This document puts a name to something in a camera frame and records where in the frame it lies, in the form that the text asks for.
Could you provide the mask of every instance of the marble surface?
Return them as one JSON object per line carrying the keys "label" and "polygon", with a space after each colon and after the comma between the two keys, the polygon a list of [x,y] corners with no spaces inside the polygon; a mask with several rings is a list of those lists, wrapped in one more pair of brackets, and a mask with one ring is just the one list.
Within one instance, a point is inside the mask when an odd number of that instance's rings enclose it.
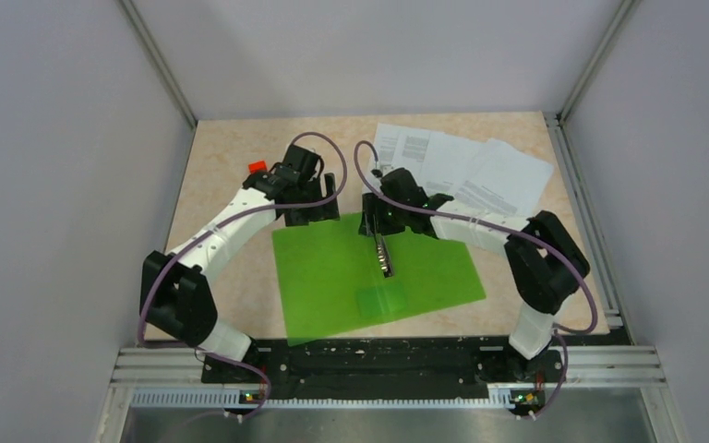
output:
{"label": "marble surface", "polygon": [[[352,164],[353,148],[360,139],[373,140],[377,123],[423,127],[456,136],[485,141],[500,138],[516,149],[556,166],[537,210],[555,212],[578,245],[582,245],[577,224],[560,176],[558,163],[541,113],[420,114],[313,117],[271,120],[226,120],[199,122],[186,176],[170,232],[168,248],[193,235],[232,199],[248,174],[251,162],[279,161],[287,143],[298,133],[318,131],[330,136],[342,148],[349,168],[346,188],[339,196],[341,213],[360,210],[361,183]],[[325,172],[334,172],[337,182],[342,166],[332,149],[319,139],[304,138],[298,145],[313,149],[325,158]],[[361,164],[369,153],[361,150]],[[212,285],[219,316],[255,338],[282,338],[286,331],[273,259],[270,231],[283,227],[275,222],[262,230],[230,261]],[[515,289],[507,261],[480,249],[469,248],[485,287],[487,298],[388,324],[342,334],[347,337],[507,335],[514,327],[521,299]],[[594,278],[586,281],[604,318]],[[568,300],[560,322],[576,329],[590,321],[588,305],[578,291]],[[600,320],[596,333],[607,333]],[[166,336],[149,327],[149,339]]]}

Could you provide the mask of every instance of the white paper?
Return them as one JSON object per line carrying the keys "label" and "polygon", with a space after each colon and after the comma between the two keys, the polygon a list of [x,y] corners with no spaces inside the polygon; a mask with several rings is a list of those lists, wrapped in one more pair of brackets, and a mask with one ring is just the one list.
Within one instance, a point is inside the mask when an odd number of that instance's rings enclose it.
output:
{"label": "white paper", "polygon": [[374,148],[377,149],[379,162],[382,164],[392,164],[395,155],[395,147],[398,146],[398,137],[401,136],[402,126],[377,125],[377,134],[374,138]]}
{"label": "white paper", "polygon": [[429,196],[452,195],[463,183],[464,173],[484,142],[433,132],[426,152],[423,174],[418,183]]}
{"label": "white paper", "polygon": [[506,215],[533,215],[553,174],[552,164],[493,138],[470,164],[452,196],[466,205]]}
{"label": "white paper", "polygon": [[425,129],[401,128],[395,155],[392,157],[392,168],[405,168],[419,181],[423,175],[430,134],[431,131]]}

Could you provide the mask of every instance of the black mounting base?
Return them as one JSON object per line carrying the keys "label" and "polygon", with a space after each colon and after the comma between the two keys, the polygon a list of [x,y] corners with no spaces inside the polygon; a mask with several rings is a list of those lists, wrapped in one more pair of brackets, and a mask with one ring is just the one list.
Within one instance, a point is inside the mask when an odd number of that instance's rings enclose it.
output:
{"label": "black mounting base", "polygon": [[[481,399],[487,383],[559,380],[560,355],[526,362],[506,338],[333,339],[290,347],[257,340],[248,363],[270,378],[270,397],[334,400]],[[205,358],[203,383],[260,383],[243,368]]]}

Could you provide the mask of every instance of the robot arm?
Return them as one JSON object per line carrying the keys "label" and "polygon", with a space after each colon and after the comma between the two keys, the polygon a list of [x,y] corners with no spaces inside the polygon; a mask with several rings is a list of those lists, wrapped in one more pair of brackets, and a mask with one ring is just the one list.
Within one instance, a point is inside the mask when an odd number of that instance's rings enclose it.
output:
{"label": "robot arm", "polygon": [[[564,301],[578,290],[578,282],[555,257],[549,254],[543,257],[529,241],[471,221],[480,219],[536,236],[558,249],[585,276],[590,270],[588,261],[558,217],[547,211],[531,218],[510,217],[473,209],[443,194],[429,198],[412,174],[403,168],[381,177],[380,182],[388,198],[416,208],[460,215],[466,221],[401,210],[377,200],[373,194],[364,194],[360,232],[389,235],[409,227],[415,233],[456,240],[505,257],[523,299],[517,325],[510,334],[510,345],[526,360],[542,353],[550,342],[555,315]],[[383,257],[389,257],[386,245],[377,242],[377,250],[382,268],[391,269],[389,263],[381,263]]]}
{"label": "robot arm", "polygon": [[[219,319],[209,281],[219,276],[249,238],[282,215],[287,226],[338,219],[338,203],[334,199],[315,208],[261,210],[222,228],[218,226],[224,220],[254,208],[322,200],[319,180],[322,165],[321,158],[314,152],[290,145],[283,161],[273,165],[270,171],[264,162],[252,165],[254,167],[249,168],[251,175],[234,199],[188,241],[166,255],[159,251],[148,255],[143,263],[140,309],[171,256],[196,243],[162,280],[150,304],[147,322],[189,347],[199,347],[235,361],[243,361],[249,352],[255,353],[254,341],[250,337]],[[334,177],[325,174],[324,179],[327,196],[330,196],[335,191]]]}

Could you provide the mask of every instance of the white wall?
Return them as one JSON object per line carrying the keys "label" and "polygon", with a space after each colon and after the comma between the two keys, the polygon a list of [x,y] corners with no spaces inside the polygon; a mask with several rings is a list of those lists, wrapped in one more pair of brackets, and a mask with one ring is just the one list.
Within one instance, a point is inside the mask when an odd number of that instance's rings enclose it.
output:
{"label": "white wall", "polygon": [[199,118],[557,111],[616,0],[138,0]]}
{"label": "white wall", "polygon": [[0,2],[0,442],[93,436],[188,141],[115,2]]}
{"label": "white wall", "polygon": [[709,2],[643,2],[571,121],[631,329],[709,441]]}

